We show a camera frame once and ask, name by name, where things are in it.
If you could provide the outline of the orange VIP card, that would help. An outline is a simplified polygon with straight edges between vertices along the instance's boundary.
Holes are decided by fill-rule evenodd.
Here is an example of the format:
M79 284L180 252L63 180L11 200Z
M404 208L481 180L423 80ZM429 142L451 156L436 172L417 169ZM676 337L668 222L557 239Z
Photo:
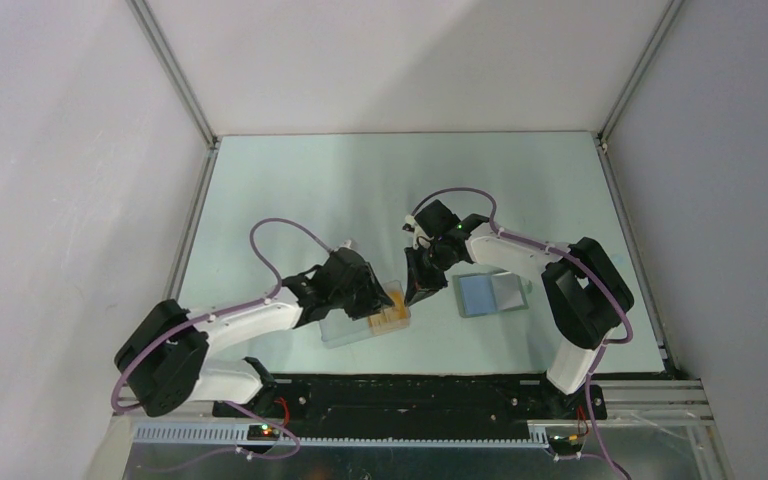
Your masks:
M407 328L410 324L410 312L405 305L402 291L391 290L388 295L393 305L367 319L368 326L375 336Z

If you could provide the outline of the clear plastic tray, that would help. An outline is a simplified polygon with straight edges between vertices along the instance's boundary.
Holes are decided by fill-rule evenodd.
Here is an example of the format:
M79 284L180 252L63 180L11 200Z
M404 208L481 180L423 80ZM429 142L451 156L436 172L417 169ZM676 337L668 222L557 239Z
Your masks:
M383 287L387 292L401 290L404 294L402 285L397 280L387 282ZM334 349L376 337L368 326L368 317L352 320L342 311L330 314L319 322L322 343L326 348Z

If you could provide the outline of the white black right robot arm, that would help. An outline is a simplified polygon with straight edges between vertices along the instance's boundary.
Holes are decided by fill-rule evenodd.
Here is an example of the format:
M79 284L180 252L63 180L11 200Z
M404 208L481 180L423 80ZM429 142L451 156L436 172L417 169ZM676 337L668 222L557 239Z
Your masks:
M405 250L405 302L413 305L448 285L446 273L460 263L493 267L538 282L562 336L541 392L545 411L566 418L582 403L580 388L598 362L608 336L630 325L635 300L630 288L596 240L541 242L503 229L491 216L459 218L434 200L407 215L403 229L412 243Z

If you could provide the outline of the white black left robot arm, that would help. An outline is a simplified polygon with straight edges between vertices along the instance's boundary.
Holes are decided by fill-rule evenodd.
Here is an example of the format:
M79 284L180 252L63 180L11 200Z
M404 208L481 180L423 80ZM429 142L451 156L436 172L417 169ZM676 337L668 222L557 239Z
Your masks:
M243 304L193 317L176 300L163 300L114 356L120 378L112 407L160 417L188 402L232 402L252 416L264 416L276 403L269 371L253 357L222 360L221 352L321 321L335 310L357 320L393 304L370 263L346 247Z

